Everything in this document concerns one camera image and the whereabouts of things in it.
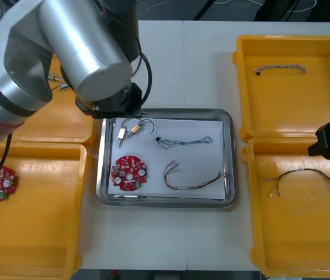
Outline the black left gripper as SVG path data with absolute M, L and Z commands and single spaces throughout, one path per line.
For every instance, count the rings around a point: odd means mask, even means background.
M 142 90 L 131 83 L 127 88 L 107 99 L 95 102 L 82 101 L 75 97 L 76 106 L 92 118 L 119 118 L 136 113 L 142 102 Z

